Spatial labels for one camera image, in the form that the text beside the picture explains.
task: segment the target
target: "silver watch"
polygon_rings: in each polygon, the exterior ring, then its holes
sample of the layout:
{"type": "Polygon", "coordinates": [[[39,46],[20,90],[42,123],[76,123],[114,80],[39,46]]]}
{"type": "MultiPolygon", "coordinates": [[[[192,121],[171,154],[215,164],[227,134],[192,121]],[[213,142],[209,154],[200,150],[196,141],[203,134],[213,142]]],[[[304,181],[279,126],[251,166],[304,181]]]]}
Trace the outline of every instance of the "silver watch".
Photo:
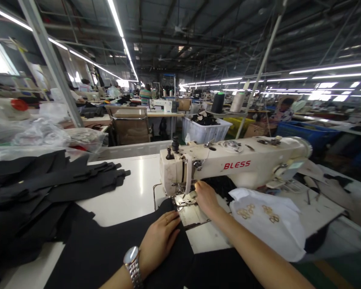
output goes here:
{"type": "Polygon", "coordinates": [[[139,247],[134,246],[128,249],[123,259],[123,263],[127,268],[127,271],[130,273],[134,289],[143,288],[142,276],[140,275],[139,268],[139,255],[139,247]]]}

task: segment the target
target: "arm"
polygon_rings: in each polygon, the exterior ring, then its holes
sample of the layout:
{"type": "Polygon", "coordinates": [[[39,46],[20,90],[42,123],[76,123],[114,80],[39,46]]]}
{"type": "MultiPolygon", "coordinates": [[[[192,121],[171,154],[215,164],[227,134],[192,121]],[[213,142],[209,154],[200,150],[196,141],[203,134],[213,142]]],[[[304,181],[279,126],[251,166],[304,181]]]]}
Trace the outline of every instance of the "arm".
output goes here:
{"type": "Polygon", "coordinates": [[[199,207],[227,236],[265,289],[314,288],[289,262],[219,206],[212,187],[198,181],[195,189],[199,207]]]}
{"type": "MultiPolygon", "coordinates": [[[[175,211],[163,214],[147,230],[140,245],[139,268],[142,281],[151,274],[168,256],[180,230],[175,230],[181,222],[175,211]]],[[[130,273],[123,265],[103,284],[100,289],[133,289],[130,273]]]]}

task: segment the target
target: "plastic crate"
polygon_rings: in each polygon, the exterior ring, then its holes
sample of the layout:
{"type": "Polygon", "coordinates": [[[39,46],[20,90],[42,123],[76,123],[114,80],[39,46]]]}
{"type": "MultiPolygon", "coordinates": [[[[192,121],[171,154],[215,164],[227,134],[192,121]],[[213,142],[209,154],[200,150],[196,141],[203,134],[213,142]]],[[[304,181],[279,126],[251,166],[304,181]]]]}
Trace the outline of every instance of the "plastic crate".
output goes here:
{"type": "Polygon", "coordinates": [[[216,142],[225,139],[227,131],[232,123],[217,119],[219,125],[203,126],[184,116],[182,118],[182,139],[186,141],[187,133],[190,134],[191,140],[198,144],[208,143],[214,139],[216,142]]]}
{"type": "MultiPolygon", "coordinates": [[[[243,118],[224,118],[223,120],[227,121],[227,122],[231,122],[233,125],[229,128],[229,131],[227,132],[229,135],[231,136],[237,136],[237,132],[239,130],[239,127],[241,126],[241,122],[242,122],[243,118]]],[[[256,122],[255,120],[252,120],[250,118],[247,118],[245,120],[245,123],[243,124],[243,128],[242,128],[242,134],[244,134],[247,130],[247,128],[249,127],[249,124],[256,122]]]]}
{"type": "Polygon", "coordinates": [[[305,122],[289,121],[280,122],[277,136],[298,136],[310,142],[314,150],[321,150],[330,143],[340,132],[332,128],[325,128],[305,122]]]}

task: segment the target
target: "striped shirt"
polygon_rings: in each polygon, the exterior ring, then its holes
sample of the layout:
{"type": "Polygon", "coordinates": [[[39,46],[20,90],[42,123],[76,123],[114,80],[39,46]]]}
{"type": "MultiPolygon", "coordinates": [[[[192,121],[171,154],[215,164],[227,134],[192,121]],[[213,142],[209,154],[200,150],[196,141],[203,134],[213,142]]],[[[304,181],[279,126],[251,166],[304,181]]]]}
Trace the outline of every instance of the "striped shirt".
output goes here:
{"type": "Polygon", "coordinates": [[[142,105],[147,106],[148,100],[151,99],[151,91],[141,90],[139,93],[140,99],[142,100],[142,105]]]}

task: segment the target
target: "industrial sewing machine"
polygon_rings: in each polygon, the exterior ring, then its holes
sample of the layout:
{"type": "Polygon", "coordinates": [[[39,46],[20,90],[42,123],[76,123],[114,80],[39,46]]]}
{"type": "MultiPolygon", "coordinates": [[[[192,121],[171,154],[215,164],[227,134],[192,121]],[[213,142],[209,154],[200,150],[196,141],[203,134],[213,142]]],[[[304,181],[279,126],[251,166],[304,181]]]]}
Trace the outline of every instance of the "industrial sewing machine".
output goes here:
{"type": "Polygon", "coordinates": [[[294,177],[311,153],[310,143],[293,136],[191,142],[181,147],[175,139],[172,147],[160,151],[162,188],[155,188],[154,195],[156,201],[171,197],[185,226],[202,224],[206,219],[196,206],[197,180],[227,175],[237,187],[277,188],[294,177]]]}
{"type": "Polygon", "coordinates": [[[160,106],[164,112],[178,112],[179,103],[171,100],[150,100],[150,110],[160,106]]]}

